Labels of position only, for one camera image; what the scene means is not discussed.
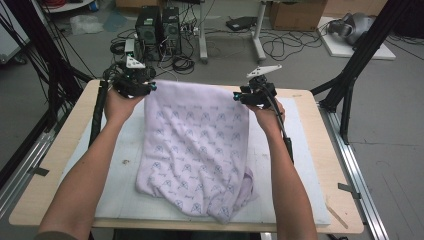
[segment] forearm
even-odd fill
[[[267,134],[271,180],[279,239],[317,239],[305,188],[290,159],[280,132]]]
[[[106,124],[60,184],[39,232],[65,231],[87,239],[109,171],[119,124]]]

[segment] person's left hand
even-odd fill
[[[122,126],[131,116],[134,107],[144,98],[124,98],[115,89],[109,90],[105,104],[105,115],[107,124],[117,124]]]

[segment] computer tower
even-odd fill
[[[159,7],[142,6],[135,29],[140,43],[142,59],[160,60],[160,45],[164,37]]]
[[[162,12],[162,25],[166,50],[172,54],[181,54],[180,18],[177,7],[167,7]]]

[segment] purple cloth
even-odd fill
[[[249,110],[219,87],[156,84],[145,99],[138,191],[164,197],[187,215],[229,222],[252,197]]]

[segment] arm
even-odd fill
[[[284,108],[277,103],[284,115]],[[311,204],[284,144],[275,112],[248,107],[255,113],[268,140],[278,239],[318,239]]]
[[[109,91],[105,105],[108,121],[87,152],[63,179],[41,221],[39,233],[59,231],[77,239],[88,239],[116,139],[141,99],[125,99],[115,90]]]

